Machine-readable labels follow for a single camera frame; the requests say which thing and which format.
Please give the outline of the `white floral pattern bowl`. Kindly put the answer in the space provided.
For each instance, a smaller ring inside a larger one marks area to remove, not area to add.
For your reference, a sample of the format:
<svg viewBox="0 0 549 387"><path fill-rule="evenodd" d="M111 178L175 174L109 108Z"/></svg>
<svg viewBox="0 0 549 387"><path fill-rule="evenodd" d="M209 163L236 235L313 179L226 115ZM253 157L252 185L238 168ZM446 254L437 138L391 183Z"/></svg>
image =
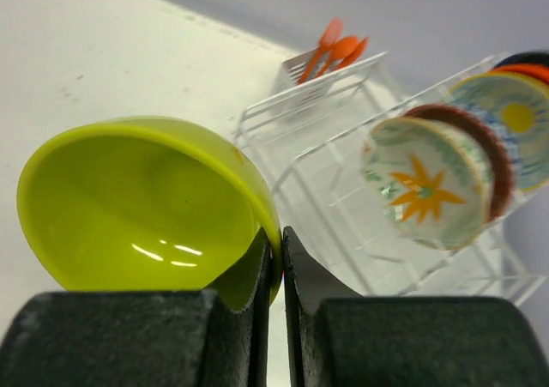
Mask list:
<svg viewBox="0 0 549 387"><path fill-rule="evenodd" d="M419 244L455 251L488 222L494 175L469 134L422 118L386 119L363 147L362 174L388 220Z"/></svg>

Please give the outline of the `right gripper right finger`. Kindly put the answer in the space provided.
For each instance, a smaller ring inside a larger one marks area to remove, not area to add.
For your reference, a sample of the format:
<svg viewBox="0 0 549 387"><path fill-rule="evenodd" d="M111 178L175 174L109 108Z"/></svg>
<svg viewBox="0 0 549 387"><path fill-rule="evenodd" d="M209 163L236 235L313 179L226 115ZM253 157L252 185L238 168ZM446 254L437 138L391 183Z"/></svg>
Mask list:
<svg viewBox="0 0 549 387"><path fill-rule="evenodd" d="M528 320L495 297L365 297L283 231L294 386L545 386Z"/></svg>

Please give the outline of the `red patterned glass bowl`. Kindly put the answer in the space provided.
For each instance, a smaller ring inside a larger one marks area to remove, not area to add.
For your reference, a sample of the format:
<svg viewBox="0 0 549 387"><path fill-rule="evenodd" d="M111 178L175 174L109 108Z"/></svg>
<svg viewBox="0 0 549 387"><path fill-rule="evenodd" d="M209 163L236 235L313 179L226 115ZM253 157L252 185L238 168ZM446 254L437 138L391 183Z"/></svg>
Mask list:
<svg viewBox="0 0 549 387"><path fill-rule="evenodd" d="M508 152L496 131L470 110L449 104L416 106L403 116L449 124L469 134L481 146L487 155L494 179L488 221L501 217L510 204L516 177Z"/></svg>

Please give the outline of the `lime green bowl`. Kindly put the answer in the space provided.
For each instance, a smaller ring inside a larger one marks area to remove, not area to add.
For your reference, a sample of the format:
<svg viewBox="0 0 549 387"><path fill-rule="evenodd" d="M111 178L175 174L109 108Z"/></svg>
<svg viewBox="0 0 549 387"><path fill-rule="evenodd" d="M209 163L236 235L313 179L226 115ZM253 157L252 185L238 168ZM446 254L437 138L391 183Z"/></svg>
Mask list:
<svg viewBox="0 0 549 387"><path fill-rule="evenodd" d="M195 290L281 227L267 183L234 144L198 124L114 118L66 130L21 171L16 206L39 262L69 291Z"/></svg>

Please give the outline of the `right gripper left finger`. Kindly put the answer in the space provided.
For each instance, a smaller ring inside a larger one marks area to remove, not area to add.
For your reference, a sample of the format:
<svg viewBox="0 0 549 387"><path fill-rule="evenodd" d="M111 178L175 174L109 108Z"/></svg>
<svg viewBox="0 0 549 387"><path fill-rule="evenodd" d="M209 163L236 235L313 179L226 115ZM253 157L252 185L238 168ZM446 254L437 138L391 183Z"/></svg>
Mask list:
<svg viewBox="0 0 549 387"><path fill-rule="evenodd" d="M264 386L270 245L197 291L50 292L1 344L4 386Z"/></svg>

